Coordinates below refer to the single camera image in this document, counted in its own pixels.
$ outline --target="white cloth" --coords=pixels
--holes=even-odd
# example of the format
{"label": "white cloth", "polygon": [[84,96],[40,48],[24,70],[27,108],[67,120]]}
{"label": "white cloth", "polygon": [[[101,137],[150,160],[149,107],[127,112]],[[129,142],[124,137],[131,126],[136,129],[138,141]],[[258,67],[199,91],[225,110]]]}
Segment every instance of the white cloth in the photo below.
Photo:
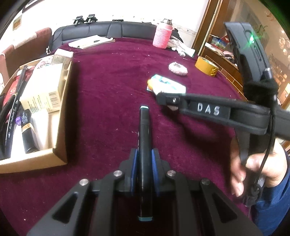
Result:
{"label": "white cloth", "polygon": [[173,51],[177,51],[179,55],[182,57],[187,54],[190,57],[193,57],[195,50],[192,48],[187,47],[183,42],[181,42],[179,39],[175,38],[174,36],[171,36],[173,39],[170,39],[167,47],[170,47]]}
{"label": "white cloth", "polygon": [[14,49],[17,49],[20,46],[24,45],[25,43],[36,38],[37,38],[37,35],[35,32],[28,32],[26,34],[21,34],[19,35],[19,37],[16,37],[15,41],[13,42]]}

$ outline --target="table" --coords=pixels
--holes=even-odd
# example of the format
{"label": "table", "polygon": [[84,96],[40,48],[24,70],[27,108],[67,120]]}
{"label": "table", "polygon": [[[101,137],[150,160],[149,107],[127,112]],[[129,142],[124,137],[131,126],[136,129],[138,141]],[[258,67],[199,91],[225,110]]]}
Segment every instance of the table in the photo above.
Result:
{"label": "table", "polygon": [[[161,158],[192,179],[211,179],[234,200],[229,187],[233,129],[168,114],[146,91],[147,80],[159,74],[191,93],[239,99],[222,74],[207,76],[195,68],[196,58],[180,57],[143,39],[120,38],[83,50],[66,44],[62,49],[75,52],[65,127],[69,163],[0,176],[0,209],[20,236],[80,179],[103,178],[128,159],[130,149],[137,147],[141,105],[149,106],[153,147]],[[168,70],[174,61],[187,67],[187,76]]]}

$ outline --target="barcode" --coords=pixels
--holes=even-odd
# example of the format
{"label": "barcode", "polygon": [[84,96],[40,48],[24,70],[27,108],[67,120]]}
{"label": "barcode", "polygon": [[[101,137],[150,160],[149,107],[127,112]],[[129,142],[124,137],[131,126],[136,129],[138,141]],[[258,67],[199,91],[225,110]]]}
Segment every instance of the barcode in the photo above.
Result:
{"label": "barcode", "polygon": [[51,105],[53,108],[60,107],[59,99],[58,99],[58,96],[55,92],[49,93],[49,99],[50,99],[50,102],[51,102]]}

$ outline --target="wall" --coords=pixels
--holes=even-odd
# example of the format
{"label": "wall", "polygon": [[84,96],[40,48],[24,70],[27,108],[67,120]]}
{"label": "wall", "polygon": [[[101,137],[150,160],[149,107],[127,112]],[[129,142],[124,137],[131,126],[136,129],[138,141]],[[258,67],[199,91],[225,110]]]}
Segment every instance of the wall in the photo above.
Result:
{"label": "wall", "polygon": [[19,29],[12,31],[12,23],[0,39],[0,52],[27,31],[50,27],[52,32],[64,25],[71,25],[76,16],[96,14],[99,21],[123,19],[134,22],[156,24],[164,18],[172,19],[181,38],[191,47],[203,18],[208,0],[188,1],[186,4],[174,1],[80,1],[44,0],[22,15]]}
{"label": "wall", "polygon": [[231,21],[234,21],[237,18],[237,15],[240,13],[240,4],[243,1],[244,0],[237,0]]}

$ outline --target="metal screw head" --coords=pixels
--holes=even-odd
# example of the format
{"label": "metal screw head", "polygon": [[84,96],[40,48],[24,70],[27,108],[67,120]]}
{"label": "metal screw head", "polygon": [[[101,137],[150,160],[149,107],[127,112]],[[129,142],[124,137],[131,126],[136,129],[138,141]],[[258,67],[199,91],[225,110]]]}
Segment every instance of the metal screw head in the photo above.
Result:
{"label": "metal screw head", "polygon": [[207,178],[203,178],[201,180],[201,183],[204,184],[204,185],[209,185],[211,183],[211,181],[209,179],[207,179]]}
{"label": "metal screw head", "polygon": [[167,174],[172,177],[176,175],[176,172],[174,170],[169,170]]}
{"label": "metal screw head", "polygon": [[79,182],[79,184],[81,185],[81,186],[85,186],[85,185],[87,185],[89,183],[89,181],[87,180],[87,179],[82,179],[80,182]]}
{"label": "metal screw head", "polygon": [[116,176],[116,177],[119,177],[119,176],[121,176],[122,174],[123,174],[123,172],[120,171],[120,170],[116,170],[116,171],[114,172],[114,176]]}

